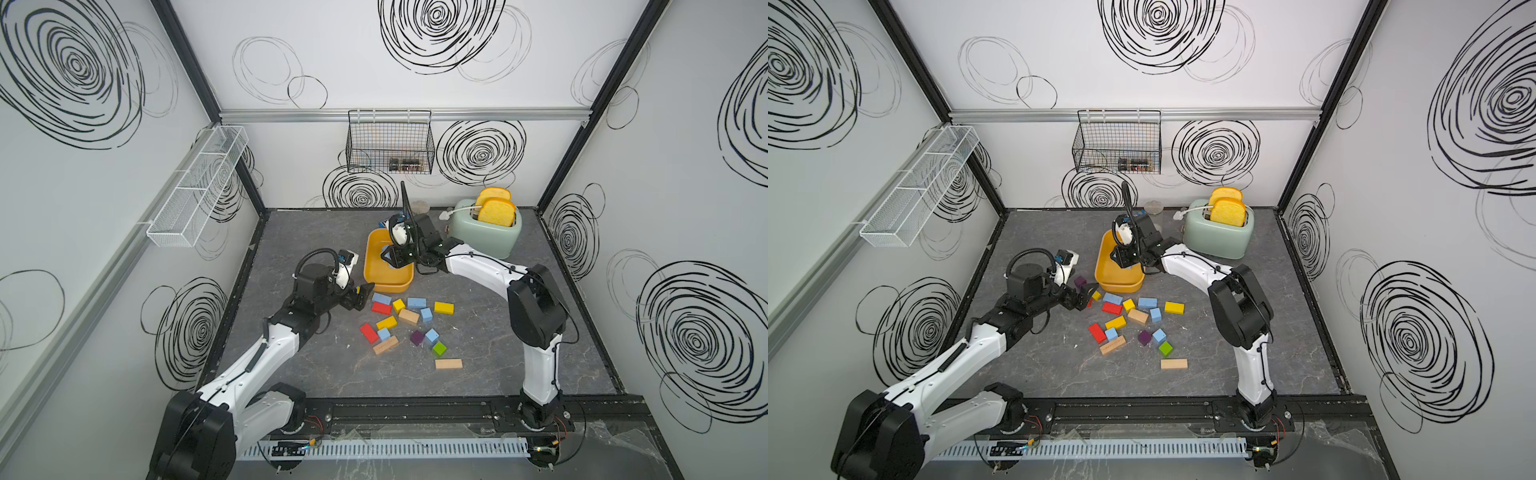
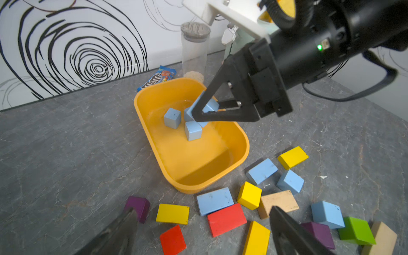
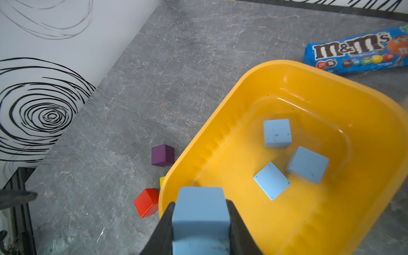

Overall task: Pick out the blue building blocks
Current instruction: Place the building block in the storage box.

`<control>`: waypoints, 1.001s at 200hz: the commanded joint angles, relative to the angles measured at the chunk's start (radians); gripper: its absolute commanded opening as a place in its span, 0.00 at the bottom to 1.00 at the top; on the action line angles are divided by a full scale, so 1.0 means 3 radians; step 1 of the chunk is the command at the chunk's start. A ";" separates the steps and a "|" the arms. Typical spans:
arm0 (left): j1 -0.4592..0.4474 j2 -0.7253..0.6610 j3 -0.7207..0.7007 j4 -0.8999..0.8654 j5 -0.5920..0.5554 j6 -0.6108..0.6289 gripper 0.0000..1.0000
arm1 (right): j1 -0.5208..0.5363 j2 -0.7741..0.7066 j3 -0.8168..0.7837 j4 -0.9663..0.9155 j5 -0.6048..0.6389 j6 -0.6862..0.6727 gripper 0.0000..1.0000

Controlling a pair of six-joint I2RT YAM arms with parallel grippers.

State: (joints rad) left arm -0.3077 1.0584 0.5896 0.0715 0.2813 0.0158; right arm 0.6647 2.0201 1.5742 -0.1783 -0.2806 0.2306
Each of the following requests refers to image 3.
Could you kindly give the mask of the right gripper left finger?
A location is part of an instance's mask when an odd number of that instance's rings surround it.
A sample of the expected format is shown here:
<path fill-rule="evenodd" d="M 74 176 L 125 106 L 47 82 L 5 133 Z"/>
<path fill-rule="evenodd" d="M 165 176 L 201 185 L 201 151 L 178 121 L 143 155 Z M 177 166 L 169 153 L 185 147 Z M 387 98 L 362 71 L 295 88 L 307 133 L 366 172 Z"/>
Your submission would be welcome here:
<path fill-rule="evenodd" d="M 175 202 L 166 208 L 162 218 L 140 255 L 172 255 L 173 254 L 173 226 L 172 216 Z"/>

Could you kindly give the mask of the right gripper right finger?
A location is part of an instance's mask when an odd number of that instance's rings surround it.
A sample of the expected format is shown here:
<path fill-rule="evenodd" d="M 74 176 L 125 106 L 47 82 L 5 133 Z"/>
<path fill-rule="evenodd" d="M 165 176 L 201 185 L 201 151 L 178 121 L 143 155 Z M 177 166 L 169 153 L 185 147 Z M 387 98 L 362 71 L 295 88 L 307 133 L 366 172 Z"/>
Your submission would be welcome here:
<path fill-rule="evenodd" d="M 247 229 L 236 206 L 231 200 L 226 200 L 231 228 L 229 233 L 231 255 L 262 255 L 249 230 Z"/>

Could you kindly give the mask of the blue cube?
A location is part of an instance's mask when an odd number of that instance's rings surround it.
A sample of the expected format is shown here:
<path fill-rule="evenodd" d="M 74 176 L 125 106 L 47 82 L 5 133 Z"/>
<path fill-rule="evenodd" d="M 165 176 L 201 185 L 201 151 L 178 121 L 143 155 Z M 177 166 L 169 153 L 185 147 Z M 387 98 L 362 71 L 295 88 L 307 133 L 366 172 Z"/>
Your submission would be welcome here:
<path fill-rule="evenodd" d="M 253 180 L 271 201 L 291 185 L 286 176 L 272 162 L 259 171 Z"/>
<path fill-rule="evenodd" d="M 286 171 L 296 177 L 319 184 L 325 174 L 329 159 L 304 147 L 298 147 L 290 157 Z"/>
<path fill-rule="evenodd" d="M 287 148 L 292 144 L 289 119 L 268 120 L 264 121 L 263 124 L 265 148 Z"/>
<path fill-rule="evenodd" d="M 224 191 L 182 187 L 172 216 L 174 255 L 229 255 L 231 218 Z"/>

